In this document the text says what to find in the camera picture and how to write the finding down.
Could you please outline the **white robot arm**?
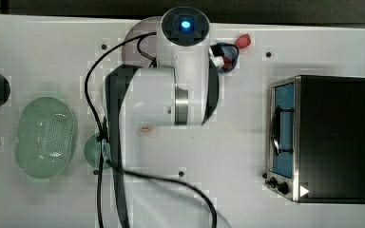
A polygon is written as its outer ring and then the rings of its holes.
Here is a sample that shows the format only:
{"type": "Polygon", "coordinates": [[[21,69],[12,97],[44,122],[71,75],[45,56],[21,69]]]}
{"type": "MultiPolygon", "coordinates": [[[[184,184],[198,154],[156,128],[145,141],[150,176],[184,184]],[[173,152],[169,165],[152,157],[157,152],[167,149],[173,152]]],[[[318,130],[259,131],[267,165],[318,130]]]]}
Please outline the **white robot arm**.
{"type": "Polygon", "coordinates": [[[122,228],[216,228],[210,199],[178,178],[144,167],[145,127],[200,127],[215,111],[221,58],[210,47],[210,22],[191,7],[144,19],[125,38],[123,62],[106,76],[108,146],[122,228]]]}

